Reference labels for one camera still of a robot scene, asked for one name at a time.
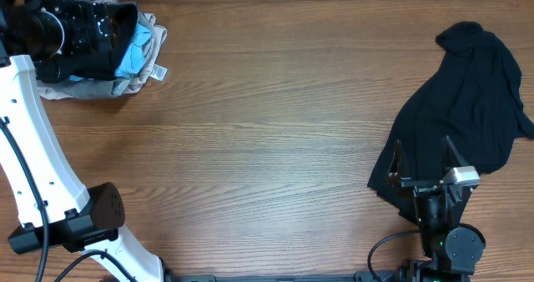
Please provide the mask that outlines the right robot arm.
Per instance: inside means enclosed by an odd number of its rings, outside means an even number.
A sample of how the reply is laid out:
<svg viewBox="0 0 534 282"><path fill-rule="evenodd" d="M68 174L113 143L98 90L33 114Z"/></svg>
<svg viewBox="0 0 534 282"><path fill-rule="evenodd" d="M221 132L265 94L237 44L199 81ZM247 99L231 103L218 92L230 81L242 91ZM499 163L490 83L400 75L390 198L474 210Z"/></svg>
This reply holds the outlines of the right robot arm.
<svg viewBox="0 0 534 282"><path fill-rule="evenodd" d="M457 210L480 183L480 175L459 154L449 137L442 139L440 179L415 180L401 141L394 146L388 184L413 199L418 233L427 261L408 260L392 281L468 281L486 247L483 234L461 222Z"/></svg>

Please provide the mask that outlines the black t-shirt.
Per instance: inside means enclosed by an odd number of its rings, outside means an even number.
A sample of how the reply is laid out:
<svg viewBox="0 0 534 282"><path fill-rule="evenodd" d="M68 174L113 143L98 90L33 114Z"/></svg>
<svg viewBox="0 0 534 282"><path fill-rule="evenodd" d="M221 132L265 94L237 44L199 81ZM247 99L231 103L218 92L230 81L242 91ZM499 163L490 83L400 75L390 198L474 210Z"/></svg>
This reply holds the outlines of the black t-shirt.
<svg viewBox="0 0 534 282"><path fill-rule="evenodd" d="M63 0L55 15L64 27L65 42L60 54L34 63L37 79L115 79L138 23L137 5Z"/></svg>

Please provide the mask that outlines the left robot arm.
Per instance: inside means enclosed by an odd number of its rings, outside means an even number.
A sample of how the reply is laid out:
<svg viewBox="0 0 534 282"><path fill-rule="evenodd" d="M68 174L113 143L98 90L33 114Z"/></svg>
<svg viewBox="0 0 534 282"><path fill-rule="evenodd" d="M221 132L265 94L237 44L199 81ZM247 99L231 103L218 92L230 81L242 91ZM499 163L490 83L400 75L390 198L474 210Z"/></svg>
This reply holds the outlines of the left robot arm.
<svg viewBox="0 0 534 282"><path fill-rule="evenodd" d="M132 3L1 0L1 165L18 208L15 253L61 246L118 281L169 280L126 226L116 186L89 188L73 172L38 93L71 76L111 80L137 22Z"/></svg>

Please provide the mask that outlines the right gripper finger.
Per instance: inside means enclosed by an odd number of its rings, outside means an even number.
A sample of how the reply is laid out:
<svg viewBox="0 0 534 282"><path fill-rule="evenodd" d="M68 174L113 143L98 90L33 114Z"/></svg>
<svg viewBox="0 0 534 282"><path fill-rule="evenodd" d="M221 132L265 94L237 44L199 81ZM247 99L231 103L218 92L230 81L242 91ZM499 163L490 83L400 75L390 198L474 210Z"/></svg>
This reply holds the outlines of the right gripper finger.
<svg viewBox="0 0 534 282"><path fill-rule="evenodd" d="M400 140L394 143L393 159L387 175L387 183L396 189L408 188L412 181L411 169Z"/></svg>
<svg viewBox="0 0 534 282"><path fill-rule="evenodd" d="M470 166L449 136L445 136L441 141L441 161L443 176L452 168Z"/></svg>

